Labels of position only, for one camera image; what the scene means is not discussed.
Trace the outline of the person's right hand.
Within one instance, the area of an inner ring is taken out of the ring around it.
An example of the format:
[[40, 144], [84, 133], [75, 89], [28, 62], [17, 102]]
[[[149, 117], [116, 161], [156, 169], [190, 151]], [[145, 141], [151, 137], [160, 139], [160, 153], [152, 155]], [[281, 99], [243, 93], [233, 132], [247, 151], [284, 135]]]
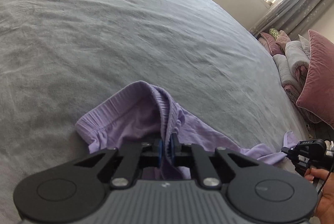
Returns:
[[325, 169], [308, 169], [305, 178], [311, 183], [315, 178], [327, 181], [322, 188], [322, 197], [315, 211], [315, 216], [319, 218], [321, 224], [333, 224], [334, 221], [334, 182], [333, 173]]

